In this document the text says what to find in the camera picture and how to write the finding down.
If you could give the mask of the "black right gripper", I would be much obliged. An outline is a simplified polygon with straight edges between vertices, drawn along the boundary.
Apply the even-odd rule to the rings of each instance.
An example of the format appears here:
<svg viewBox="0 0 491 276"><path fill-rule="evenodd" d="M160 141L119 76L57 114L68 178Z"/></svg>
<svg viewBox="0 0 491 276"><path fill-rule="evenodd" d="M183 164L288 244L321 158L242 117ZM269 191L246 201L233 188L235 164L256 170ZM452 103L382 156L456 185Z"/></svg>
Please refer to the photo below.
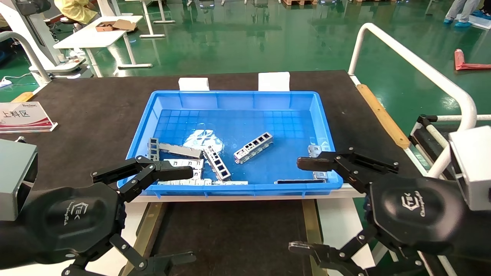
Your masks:
<svg viewBox="0 0 491 276"><path fill-rule="evenodd" d="M363 228L340 249L291 241L288 244L291 253L311 256L320 268L338 271L343 276L411 276L424 268L423 261L415 255L403 255L390 265L368 268L358 266L353 257L375 239L435 255L454 250L458 224L466 212L458 184L431 177L399 176L384 176L373 182L363 176L363 171L398 174L399 163L354 148L299 157L297 167L303 171L334 171L360 194L369 193L377 227Z"/></svg>

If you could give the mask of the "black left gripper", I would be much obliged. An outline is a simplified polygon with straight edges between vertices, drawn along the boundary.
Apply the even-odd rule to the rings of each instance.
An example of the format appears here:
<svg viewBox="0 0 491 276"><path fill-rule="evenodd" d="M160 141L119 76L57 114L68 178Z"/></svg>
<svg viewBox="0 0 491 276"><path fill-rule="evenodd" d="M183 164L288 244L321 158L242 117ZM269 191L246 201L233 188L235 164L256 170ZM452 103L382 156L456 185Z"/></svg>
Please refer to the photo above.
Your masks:
<svg viewBox="0 0 491 276"><path fill-rule="evenodd" d="M168 276L176 265L196 260L191 251L144 258L121 236L125 204L158 181L186 180L191 166L173 166L144 156L92 173L89 187L58 187L30 192L23 206L27 248L40 264L61 263L77 257L62 276L100 276L86 271L113 246L133 265L128 276ZM107 186L132 177L117 191Z"/></svg>

